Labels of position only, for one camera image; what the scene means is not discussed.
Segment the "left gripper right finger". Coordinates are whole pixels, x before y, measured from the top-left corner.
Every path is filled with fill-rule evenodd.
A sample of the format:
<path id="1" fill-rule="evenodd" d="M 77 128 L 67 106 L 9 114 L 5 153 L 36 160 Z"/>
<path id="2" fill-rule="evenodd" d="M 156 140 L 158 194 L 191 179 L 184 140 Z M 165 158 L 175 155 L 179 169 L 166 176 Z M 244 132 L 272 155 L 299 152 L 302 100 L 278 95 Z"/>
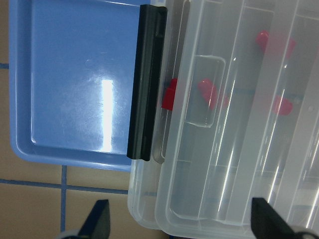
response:
<path id="1" fill-rule="evenodd" d="M 251 230 L 257 239 L 293 239 L 295 232 L 264 198 L 252 198 Z"/>

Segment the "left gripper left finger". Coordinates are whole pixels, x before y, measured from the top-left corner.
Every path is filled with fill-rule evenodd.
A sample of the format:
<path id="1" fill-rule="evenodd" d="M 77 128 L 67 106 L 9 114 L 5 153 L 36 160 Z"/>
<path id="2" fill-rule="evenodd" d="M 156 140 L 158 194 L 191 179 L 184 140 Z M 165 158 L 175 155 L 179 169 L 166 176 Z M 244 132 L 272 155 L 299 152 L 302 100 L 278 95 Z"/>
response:
<path id="1" fill-rule="evenodd" d="M 78 237 L 81 239 L 108 239 L 110 231 L 109 200 L 98 200 L 81 227 Z"/>

